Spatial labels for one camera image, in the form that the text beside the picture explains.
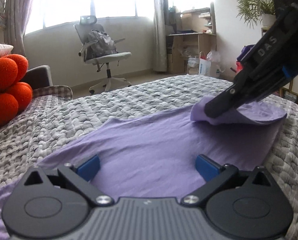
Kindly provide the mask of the purple garment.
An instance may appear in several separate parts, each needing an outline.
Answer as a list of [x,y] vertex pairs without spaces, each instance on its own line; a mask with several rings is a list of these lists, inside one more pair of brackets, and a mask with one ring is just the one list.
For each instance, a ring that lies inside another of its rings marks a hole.
[[[1,194],[7,239],[283,239],[293,211],[263,161],[286,112],[253,102],[212,119],[210,101],[110,119],[50,154]],[[111,206],[90,206],[58,176],[58,166],[96,154],[101,168],[91,184]],[[200,154],[239,172],[203,206],[183,206],[205,184]]]

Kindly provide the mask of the white shopping bag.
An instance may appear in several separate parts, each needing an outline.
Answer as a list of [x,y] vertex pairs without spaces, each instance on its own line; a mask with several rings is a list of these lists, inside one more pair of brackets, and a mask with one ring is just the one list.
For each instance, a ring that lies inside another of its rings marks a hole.
[[199,53],[199,70],[198,74],[203,76],[210,76],[211,61],[206,59],[205,53],[202,51]]

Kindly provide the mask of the potted green plant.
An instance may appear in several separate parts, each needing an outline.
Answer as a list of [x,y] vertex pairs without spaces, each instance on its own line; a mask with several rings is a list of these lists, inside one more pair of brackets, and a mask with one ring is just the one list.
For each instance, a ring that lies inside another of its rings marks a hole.
[[275,16],[274,0],[237,0],[237,17],[253,28],[262,22],[262,15]]

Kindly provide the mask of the grey checkered bed quilt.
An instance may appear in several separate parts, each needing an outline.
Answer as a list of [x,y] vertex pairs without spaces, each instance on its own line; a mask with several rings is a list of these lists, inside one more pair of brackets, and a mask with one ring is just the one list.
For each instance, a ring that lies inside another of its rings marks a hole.
[[[37,161],[110,118],[131,119],[189,106],[228,86],[228,81],[212,77],[183,75],[77,99],[67,86],[36,89],[26,110],[0,128],[0,239],[8,238],[1,219],[1,194]],[[265,166],[294,210],[287,238],[298,239],[298,105],[276,95],[267,97],[266,102],[287,112]]]

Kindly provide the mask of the wooden desk shelf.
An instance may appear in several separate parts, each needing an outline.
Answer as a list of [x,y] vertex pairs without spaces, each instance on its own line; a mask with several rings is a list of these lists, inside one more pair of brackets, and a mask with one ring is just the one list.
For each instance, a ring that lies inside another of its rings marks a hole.
[[198,74],[200,59],[216,47],[214,3],[183,12],[176,7],[169,9],[169,25],[166,26],[168,73]]

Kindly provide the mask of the grey curtain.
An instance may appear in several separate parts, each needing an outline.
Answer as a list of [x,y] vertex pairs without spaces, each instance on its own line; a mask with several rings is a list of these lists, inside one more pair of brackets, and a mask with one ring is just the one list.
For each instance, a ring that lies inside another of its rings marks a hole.
[[165,31],[166,0],[154,0],[154,65],[155,72],[167,72],[167,49]]

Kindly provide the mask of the lower orange pumpkin cushion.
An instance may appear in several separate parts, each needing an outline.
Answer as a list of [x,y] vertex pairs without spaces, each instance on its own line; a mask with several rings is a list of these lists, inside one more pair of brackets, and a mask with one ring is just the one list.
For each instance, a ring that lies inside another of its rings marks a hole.
[[18,82],[0,93],[0,127],[9,123],[19,113],[23,112],[33,98],[31,86]]

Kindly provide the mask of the orange pumpkin cushion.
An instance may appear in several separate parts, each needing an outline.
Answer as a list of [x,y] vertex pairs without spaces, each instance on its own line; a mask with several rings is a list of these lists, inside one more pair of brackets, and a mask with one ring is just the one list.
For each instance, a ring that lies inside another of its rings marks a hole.
[[0,127],[9,123],[19,113],[23,112],[33,98],[31,86],[18,82],[0,93]]
[[19,54],[0,57],[0,92],[20,82],[28,70],[28,60]]

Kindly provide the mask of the upper orange pumpkin cushion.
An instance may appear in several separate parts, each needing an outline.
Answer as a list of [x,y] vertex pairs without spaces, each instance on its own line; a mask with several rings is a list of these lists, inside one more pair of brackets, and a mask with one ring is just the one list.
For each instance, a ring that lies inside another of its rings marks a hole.
[[0,57],[0,92],[20,82],[28,70],[28,60],[19,54]]

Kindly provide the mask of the backpack on chair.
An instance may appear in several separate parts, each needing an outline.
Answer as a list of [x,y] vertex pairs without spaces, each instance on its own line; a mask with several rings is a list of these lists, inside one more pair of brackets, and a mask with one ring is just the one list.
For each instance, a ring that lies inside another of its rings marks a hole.
[[90,42],[86,49],[87,60],[117,53],[114,40],[105,32],[92,30],[87,35],[87,43]]

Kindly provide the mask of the white office chair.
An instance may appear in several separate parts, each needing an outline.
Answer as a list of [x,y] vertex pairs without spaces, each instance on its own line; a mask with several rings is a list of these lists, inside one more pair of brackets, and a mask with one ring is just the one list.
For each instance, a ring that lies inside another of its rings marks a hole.
[[[106,55],[103,57],[93,58],[93,59],[86,59],[86,49],[88,46],[90,46],[92,43],[87,43],[87,35],[92,30],[97,30],[101,32],[105,32],[103,26],[101,24],[97,23],[97,17],[95,15],[89,15],[89,16],[81,16],[80,21],[78,24],[74,25],[74,28],[79,36],[79,39],[82,43],[82,48],[78,52],[78,56],[83,59],[83,62],[85,64],[92,64],[93,66],[97,67],[97,72],[100,72],[103,66],[106,66],[106,78],[102,80],[101,82],[91,86],[89,88],[89,93],[91,95],[95,94],[95,92],[99,91],[100,89],[103,89],[104,92],[110,92],[112,90],[124,88],[124,87],[130,87],[131,83],[127,81],[123,77],[113,77],[111,75],[111,69],[110,64],[112,62],[119,63],[122,60],[126,60],[131,57],[131,52],[117,52],[116,54]],[[119,39],[114,40],[115,45],[118,42],[122,42],[125,39]]]

